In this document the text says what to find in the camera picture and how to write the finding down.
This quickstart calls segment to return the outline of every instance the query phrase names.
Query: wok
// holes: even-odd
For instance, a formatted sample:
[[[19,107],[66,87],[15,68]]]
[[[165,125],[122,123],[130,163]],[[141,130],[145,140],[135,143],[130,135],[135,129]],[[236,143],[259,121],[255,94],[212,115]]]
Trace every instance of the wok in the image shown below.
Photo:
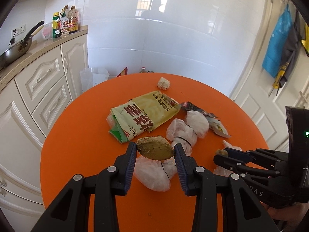
[[[44,21],[35,25],[25,36],[25,38],[8,48],[0,56],[0,69],[3,69],[24,55],[32,44],[32,38],[44,27]]]

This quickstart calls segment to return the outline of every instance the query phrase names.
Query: human hand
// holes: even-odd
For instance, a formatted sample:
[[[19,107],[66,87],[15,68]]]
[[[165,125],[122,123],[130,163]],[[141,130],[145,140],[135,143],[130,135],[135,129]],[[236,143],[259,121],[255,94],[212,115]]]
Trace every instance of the human hand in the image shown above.
[[[263,203],[270,217],[274,220],[287,221],[284,232],[293,232],[296,230],[305,214],[309,209],[308,203],[296,203],[282,209],[275,209]]]

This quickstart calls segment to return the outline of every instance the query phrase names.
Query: hanging towel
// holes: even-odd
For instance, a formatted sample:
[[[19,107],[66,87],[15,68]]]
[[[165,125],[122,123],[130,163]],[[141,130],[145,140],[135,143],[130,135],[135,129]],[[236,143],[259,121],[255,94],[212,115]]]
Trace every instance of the hanging towel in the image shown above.
[[[302,40],[302,45],[305,47],[307,56],[309,56],[309,27],[306,24],[306,39]]]
[[[276,27],[272,33],[262,65],[273,78],[276,77],[278,73],[282,49],[292,24],[293,22],[289,5],[287,5],[283,14],[279,17]]]

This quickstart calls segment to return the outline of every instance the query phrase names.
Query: countertop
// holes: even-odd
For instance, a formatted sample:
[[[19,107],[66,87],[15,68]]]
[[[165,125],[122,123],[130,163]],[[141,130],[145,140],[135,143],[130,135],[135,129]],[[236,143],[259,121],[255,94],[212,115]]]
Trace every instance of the countertop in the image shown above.
[[[49,39],[39,43],[33,43],[28,52],[0,71],[0,91],[24,68],[34,60],[44,55],[46,52],[58,47],[59,45],[70,41],[79,36],[88,33],[88,26],[81,26],[81,29],[73,34],[62,36],[55,39]]]

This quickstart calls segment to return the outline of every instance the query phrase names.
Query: orange round table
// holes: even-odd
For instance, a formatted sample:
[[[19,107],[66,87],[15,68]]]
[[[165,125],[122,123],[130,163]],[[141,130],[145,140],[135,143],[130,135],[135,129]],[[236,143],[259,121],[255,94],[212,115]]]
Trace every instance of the orange round table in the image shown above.
[[[243,150],[267,149],[267,144],[252,120],[229,98],[217,90],[195,80],[161,73],[139,73],[118,77],[99,84],[78,97],[62,113],[50,131],[41,154],[41,189],[45,207],[75,174],[85,177],[98,174],[113,165],[124,154],[126,144],[108,133],[106,117],[110,109],[129,99],[158,90],[157,82],[165,77],[171,87],[164,91],[178,102],[190,101],[213,112],[232,135],[227,141]],[[175,116],[183,119],[182,110]],[[166,136],[167,121],[145,136]],[[198,139],[193,156],[198,165],[213,171],[213,157],[223,149],[224,138],[208,131]],[[116,205],[121,232],[189,232],[194,217],[195,197],[186,197],[177,175],[171,179],[167,192],[155,192],[143,186],[135,177],[126,197],[117,196]],[[218,198],[218,231],[222,231],[222,207]],[[93,231],[93,203],[91,199],[89,231]]]

